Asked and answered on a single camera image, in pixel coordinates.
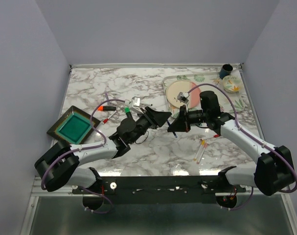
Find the pink cap white marker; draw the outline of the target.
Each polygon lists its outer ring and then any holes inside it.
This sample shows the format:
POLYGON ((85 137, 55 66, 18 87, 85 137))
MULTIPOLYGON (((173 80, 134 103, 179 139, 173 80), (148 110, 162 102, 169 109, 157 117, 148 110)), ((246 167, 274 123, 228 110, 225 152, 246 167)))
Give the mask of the pink cap white marker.
POLYGON ((204 154, 206 148, 207 148, 207 143, 205 143, 205 144, 203 145, 203 148, 201 149, 200 154, 198 155, 198 158, 197 158, 197 164, 200 163, 200 161, 201 161, 201 159, 202 159, 202 157, 203 157, 203 154, 204 154))

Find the blue ballpoint pen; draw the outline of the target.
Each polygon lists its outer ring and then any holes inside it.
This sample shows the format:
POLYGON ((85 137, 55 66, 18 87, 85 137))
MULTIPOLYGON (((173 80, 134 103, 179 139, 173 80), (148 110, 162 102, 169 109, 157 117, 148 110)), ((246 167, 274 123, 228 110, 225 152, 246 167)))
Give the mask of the blue ballpoint pen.
POLYGON ((168 132, 172 132, 172 134, 174 135, 175 138, 178 138, 177 134, 175 131, 173 131, 173 128, 171 127, 171 123, 169 120, 167 120, 167 124, 168 124, 168 132))

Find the yellow cap white marker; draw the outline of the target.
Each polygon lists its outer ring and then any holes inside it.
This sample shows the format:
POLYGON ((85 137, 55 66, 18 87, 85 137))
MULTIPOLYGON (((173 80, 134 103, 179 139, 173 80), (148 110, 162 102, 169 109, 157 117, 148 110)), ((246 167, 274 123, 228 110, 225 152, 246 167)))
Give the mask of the yellow cap white marker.
POLYGON ((198 148, 198 150, 197 150, 197 152, 196 152, 196 154, 195 154, 195 156, 194 156, 194 158, 193 158, 194 161, 196 161, 197 158, 198 158, 198 156, 200 155, 200 152, 201 152, 201 150, 202 150, 202 148, 203 148, 205 142, 206 142, 205 140, 202 140, 202 141, 201 141, 200 146, 199 146, 199 148, 198 148))

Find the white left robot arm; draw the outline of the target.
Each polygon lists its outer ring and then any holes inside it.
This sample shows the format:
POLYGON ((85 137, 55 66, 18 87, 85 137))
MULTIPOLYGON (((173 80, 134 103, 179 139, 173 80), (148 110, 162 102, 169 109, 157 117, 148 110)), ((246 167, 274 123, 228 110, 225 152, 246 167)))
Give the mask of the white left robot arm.
POLYGON ((138 120, 128 114, 116 132, 105 141, 89 144, 68 144, 59 141, 34 164, 41 178, 41 188, 56 191, 65 185, 83 186, 89 193, 100 189, 99 175, 94 169, 80 166, 102 159, 114 159, 126 154, 148 129, 162 127, 170 118, 170 112, 156 111, 145 107, 138 120))

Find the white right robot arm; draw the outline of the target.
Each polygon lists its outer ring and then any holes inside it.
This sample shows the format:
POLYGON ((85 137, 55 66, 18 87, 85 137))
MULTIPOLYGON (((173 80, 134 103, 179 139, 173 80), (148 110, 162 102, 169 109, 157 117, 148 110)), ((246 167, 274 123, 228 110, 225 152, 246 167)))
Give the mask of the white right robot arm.
POLYGON ((219 172, 217 187, 223 192, 234 185, 258 188, 264 195, 276 192, 294 192, 297 175, 290 150, 285 146, 269 144, 241 127, 229 113, 221 112, 218 97, 213 91, 200 93, 201 110, 189 112, 183 105, 179 115, 170 124, 168 132, 189 132, 192 126, 206 123, 207 128, 242 149, 256 164, 254 168, 236 166, 219 172))

